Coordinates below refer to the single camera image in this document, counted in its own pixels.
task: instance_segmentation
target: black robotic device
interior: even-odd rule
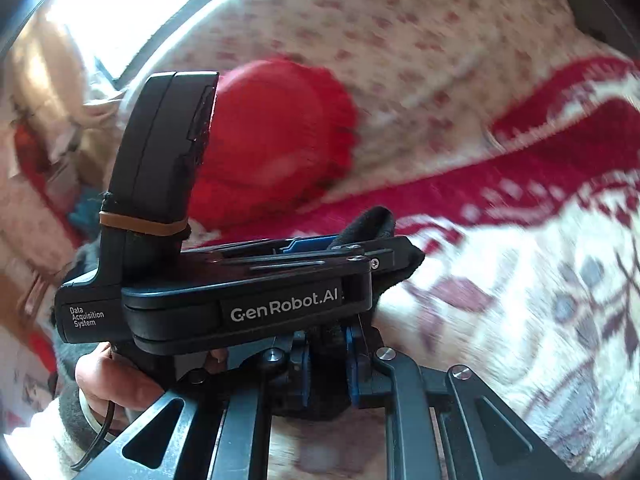
[[[68,343],[110,341],[168,391],[78,479],[266,478],[271,417],[386,410],[387,477],[581,478],[465,365],[419,367],[370,324],[424,255],[384,208],[340,235],[180,251],[218,74],[146,82],[102,204],[96,270],[62,285]],[[174,356],[230,347],[229,370],[177,380]]]

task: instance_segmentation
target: red cloth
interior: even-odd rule
[[[208,230],[292,211],[350,168],[356,110],[323,68],[249,63],[218,86],[189,216]]]
[[[569,65],[532,97],[495,121],[494,128],[499,127],[510,139],[518,131],[526,132],[539,126],[550,110],[572,96],[569,90],[575,85],[589,79],[602,79],[591,74],[600,73],[607,64],[611,80],[631,72],[640,78],[633,64],[617,58],[597,58]],[[591,193],[580,197],[580,204],[602,210],[603,205],[597,199],[599,191],[621,185],[610,178],[611,172],[637,171],[640,175],[639,150],[640,113],[626,100],[613,99],[578,123],[528,148],[416,182],[351,196],[310,212],[272,216],[239,225],[223,230],[222,237],[215,243],[285,238],[294,232],[336,233],[363,210],[375,205],[384,205],[394,212],[399,219],[399,234],[415,233],[434,225],[437,218],[460,226],[540,225],[556,215],[584,184],[590,184]],[[628,188],[627,207],[610,214],[628,224],[628,215],[638,211],[640,178],[638,184],[624,186]],[[487,197],[487,190],[498,194],[497,203]]]

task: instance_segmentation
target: red round pillow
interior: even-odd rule
[[[208,230],[321,196],[351,164],[356,110],[332,74],[261,60],[220,79],[189,216]]]

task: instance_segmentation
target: brown rubber band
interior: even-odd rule
[[[115,227],[116,229],[133,231],[145,235],[173,236],[186,229],[188,219],[185,218],[184,220],[178,220],[172,224],[162,224],[160,222],[152,222],[151,220],[143,220],[142,218],[135,218],[133,216],[100,211],[100,225]]]

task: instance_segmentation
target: screw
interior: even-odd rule
[[[474,373],[471,371],[471,368],[466,365],[454,365],[451,367],[451,374],[460,381],[466,381]]]
[[[268,363],[277,363],[284,357],[284,352],[279,348],[269,348],[264,351],[264,360]]]
[[[376,350],[376,356],[381,361],[391,361],[396,357],[396,351],[388,346],[383,346]]]
[[[187,380],[191,384],[202,384],[209,377],[209,372],[204,368],[194,368],[189,372]]]

